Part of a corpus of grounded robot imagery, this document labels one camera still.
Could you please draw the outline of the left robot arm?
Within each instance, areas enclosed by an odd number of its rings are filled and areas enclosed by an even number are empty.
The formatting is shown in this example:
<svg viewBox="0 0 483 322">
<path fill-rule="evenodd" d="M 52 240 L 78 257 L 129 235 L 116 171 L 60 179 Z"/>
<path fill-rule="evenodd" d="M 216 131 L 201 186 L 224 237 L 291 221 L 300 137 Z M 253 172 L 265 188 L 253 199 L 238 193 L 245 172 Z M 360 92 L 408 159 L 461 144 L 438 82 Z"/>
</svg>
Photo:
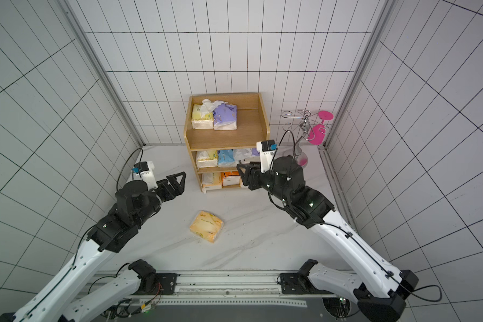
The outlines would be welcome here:
<svg viewBox="0 0 483 322">
<path fill-rule="evenodd" d="M 92 321 L 122 299 L 139 293 L 159 295 L 163 286 L 156 269 L 137 260 L 113 280 L 83 297 L 76 296 L 89 279 L 138 234 L 142 226 L 185 191 L 186 173 L 167 176 L 150 188 L 130 181 L 116 191 L 116 203 L 81 238 L 75 255 L 27 304 L 0 321 Z"/>
</svg>

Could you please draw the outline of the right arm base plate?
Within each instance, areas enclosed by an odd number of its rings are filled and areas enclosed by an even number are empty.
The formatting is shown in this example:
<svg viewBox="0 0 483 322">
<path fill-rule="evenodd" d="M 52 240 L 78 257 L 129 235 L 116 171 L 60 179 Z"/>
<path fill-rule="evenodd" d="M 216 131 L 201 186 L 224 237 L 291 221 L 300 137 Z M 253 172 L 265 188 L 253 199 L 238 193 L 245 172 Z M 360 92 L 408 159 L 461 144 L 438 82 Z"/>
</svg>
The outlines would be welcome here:
<svg viewBox="0 0 483 322">
<path fill-rule="evenodd" d="M 276 282 L 284 295 L 332 295 L 332 292 L 315 288 L 307 277 L 299 273 L 281 273 Z"/>
</svg>

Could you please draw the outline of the blue tissue pack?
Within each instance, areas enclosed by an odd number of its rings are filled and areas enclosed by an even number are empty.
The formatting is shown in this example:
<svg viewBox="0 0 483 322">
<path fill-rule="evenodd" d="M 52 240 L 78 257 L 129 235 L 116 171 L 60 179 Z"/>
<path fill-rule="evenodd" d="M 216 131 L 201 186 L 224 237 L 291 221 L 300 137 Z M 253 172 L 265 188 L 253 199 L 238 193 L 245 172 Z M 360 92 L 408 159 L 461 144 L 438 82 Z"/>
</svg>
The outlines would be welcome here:
<svg viewBox="0 0 483 322">
<path fill-rule="evenodd" d="M 219 150 L 218 163 L 219 168 L 233 168 L 236 167 L 238 161 L 234 158 L 234 149 Z"/>
</svg>

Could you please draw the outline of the yellow-green tissue pack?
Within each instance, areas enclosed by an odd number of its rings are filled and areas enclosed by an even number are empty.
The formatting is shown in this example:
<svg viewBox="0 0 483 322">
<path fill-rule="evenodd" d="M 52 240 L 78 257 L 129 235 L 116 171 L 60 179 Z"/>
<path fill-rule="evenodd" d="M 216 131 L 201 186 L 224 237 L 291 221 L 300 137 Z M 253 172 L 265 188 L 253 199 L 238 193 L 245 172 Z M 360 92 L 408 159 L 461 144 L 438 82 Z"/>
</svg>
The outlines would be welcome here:
<svg viewBox="0 0 483 322">
<path fill-rule="evenodd" d="M 213 112 L 224 101 L 202 100 L 201 104 L 194 104 L 191 114 L 191 125 L 194 130 L 212 130 L 213 129 Z"/>
</svg>

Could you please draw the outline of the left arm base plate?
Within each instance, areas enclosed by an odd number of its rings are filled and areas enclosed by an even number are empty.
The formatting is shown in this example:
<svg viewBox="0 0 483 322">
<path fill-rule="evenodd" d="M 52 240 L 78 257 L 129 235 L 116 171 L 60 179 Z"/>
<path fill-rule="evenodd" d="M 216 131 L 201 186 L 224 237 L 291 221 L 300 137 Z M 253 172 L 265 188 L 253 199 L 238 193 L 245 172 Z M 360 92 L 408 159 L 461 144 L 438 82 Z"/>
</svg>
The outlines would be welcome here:
<svg viewBox="0 0 483 322">
<path fill-rule="evenodd" d="M 177 278 L 175 273 L 150 273 L 141 279 L 140 287 L 134 295 L 173 295 Z"/>
</svg>

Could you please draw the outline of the orange-yellow tissue pack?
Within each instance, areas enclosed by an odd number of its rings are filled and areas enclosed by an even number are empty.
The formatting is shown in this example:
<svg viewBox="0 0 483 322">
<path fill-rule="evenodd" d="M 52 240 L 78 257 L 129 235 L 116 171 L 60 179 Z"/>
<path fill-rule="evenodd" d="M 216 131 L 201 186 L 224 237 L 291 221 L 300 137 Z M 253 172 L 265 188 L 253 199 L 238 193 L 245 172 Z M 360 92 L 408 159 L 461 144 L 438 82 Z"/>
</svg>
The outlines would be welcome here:
<svg viewBox="0 0 483 322">
<path fill-rule="evenodd" d="M 224 222 L 216 215 L 206 211 L 200 211 L 189 229 L 205 241 L 214 243 L 223 226 Z"/>
</svg>

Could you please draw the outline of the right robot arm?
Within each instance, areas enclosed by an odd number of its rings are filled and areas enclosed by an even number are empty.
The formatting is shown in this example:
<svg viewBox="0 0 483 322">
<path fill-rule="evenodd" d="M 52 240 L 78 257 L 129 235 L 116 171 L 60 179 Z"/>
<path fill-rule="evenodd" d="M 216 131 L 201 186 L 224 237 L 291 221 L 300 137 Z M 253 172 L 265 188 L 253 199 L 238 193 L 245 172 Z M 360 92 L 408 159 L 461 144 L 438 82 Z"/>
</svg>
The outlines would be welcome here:
<svg viewBox="0 0 483 322">
<path fill-rule="evenodd" d="M 287 291 L 338 295 L 356 304 L 370 321 L 401 318 L 418 277 L 410 270 L 399 270 L 375 252 L 327 197 L 306 185 L 303 168 L 291 156 L 273 160 L 268 169 L 252 162 L 238 164 L 237 170 L 249 190 L 264 189 L 270 199 L 278 198 L 280 210 L 322 237 L 353 270 L 333 270 L 310 259 L 295 274 L 280 275 Z"/>
</svg>

